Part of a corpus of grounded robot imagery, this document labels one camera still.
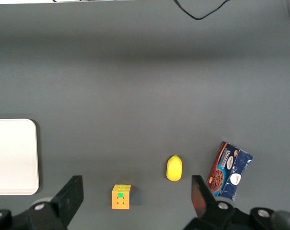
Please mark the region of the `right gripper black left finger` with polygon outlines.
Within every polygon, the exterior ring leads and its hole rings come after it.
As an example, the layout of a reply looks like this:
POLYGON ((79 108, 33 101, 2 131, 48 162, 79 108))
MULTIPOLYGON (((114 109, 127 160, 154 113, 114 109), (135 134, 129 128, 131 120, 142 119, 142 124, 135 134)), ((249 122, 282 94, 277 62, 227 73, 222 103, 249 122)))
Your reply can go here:
POLYGON ((83 179, 75 175, 49 202, 38 202, 28 209, 29 229, 66 230, 83 199, 83 179))

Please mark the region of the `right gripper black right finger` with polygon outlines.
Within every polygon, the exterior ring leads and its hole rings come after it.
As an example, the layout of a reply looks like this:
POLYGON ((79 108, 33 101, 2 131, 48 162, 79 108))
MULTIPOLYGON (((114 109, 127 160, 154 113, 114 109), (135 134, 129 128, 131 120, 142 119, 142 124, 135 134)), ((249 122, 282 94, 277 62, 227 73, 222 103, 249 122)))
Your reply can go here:
POLYGON ((218 201, 200 175, 192 176, 191 200, 197 217, 185 230, 249 230, 249 215, 227 201, 218 201))

